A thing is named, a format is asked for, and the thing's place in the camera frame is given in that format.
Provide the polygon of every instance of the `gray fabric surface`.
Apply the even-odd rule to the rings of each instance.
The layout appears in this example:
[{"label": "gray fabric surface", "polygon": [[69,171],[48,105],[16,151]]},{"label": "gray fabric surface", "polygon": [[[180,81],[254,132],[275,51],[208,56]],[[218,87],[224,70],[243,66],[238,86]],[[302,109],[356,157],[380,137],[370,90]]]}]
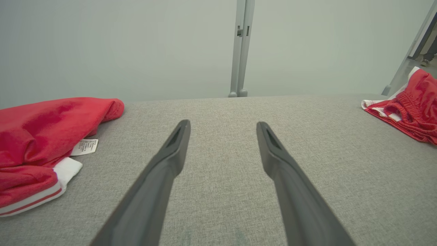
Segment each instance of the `gray fabric surface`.
[{"label": "gray fabric surface", "polygon": [[357,244],[437,241],[437,149],[360,108],[380,95],[285,96],[126,104],[60,198],[0,218],[0,245],[86,245],[181,119],[191,121],[161,245],[284,245],[262,169],[267,122]]}]

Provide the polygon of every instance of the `shoe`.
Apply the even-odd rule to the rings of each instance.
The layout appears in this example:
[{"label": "shoe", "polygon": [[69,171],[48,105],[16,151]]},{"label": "shoe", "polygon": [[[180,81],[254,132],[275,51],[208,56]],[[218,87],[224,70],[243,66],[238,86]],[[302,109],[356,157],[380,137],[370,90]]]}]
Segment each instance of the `shoe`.
[{"label": "shoe", "polygon": [[422,62],[420,63],[421,66],[423,67],[427,67],[430,64],[430,61],[423,59]]}]

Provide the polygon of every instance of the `red stripe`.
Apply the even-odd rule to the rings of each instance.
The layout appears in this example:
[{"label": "red stripe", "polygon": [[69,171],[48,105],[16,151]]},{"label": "red stripe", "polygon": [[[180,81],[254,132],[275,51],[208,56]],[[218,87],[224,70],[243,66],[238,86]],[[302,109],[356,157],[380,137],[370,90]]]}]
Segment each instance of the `red stripe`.
[{"label": "red stripe", "polygon": [[39,202],[41,202],[41,201],[44,201],[45,199],[49,199],[49,198],[51,198],[51,197],[53,197],[53,196],[56,196],[56,195],[59,194],[61,191],[62,191],[62,188],[60,188],[60,189],[59,189],[58,191],[56,191],[55,193],[50,194],[50,195],[48,195],[48,196],[45,196],[45,197],[43,197],[43,198],[41,198],[41,199],[39,199],[39,200],[36,200],[36,201],[34,201],[34,202],[32,202],[32,203],[29,203],[29,204],[24,205],[24,206],[22,206],[22,207],[16,208],[16,209],[11,210],[11,211],[9,211],[9,212],[2,213],[2,214],[0,214],[0,216],[6,215],[6,214],[12,214],[12,213],[17,212],[17,211],[19,211],[19,210],[21,210],[21,209],[25,209],[25,208],[27,208],[27,207],[30,207],[30,206],[32,206],[32,205],[35,205],[35,204],[37,204],[37,203],[39,203]]}]

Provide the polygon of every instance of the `person's leg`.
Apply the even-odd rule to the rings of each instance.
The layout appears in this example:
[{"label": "person's leg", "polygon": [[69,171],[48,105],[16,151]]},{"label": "person's leg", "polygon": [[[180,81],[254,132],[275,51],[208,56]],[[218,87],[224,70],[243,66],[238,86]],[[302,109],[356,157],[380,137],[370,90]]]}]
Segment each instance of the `person's leg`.
[{"label": "person's leg", "polygon": [[431,61],[434,59],[434,55],[437,53],[437,37],[434,39],[434,42],[431,44],[430,49],[428,52],[423,56],[424,60]]}]

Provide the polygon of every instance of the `floor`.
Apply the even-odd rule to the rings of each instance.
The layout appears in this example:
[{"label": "floor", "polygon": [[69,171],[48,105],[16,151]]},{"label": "floor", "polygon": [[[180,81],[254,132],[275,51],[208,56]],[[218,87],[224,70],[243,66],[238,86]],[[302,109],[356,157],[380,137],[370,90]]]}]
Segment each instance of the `floor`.
[{"label": "floor", "polygon": [[405,83],[408,81],[408,74],[413,69],[413,67],[417,66],[430,73],[434,78],[437,78],[437,57],[430,62],[428,67],[422,67],[420,62],[422,61],[423,55],[420,55],[416,60],[406,59],[399,71],[396,73],[395,77],[391,82],[392,88],[388,93],[388,96],[391,96],[395,92],[397,92]]}]

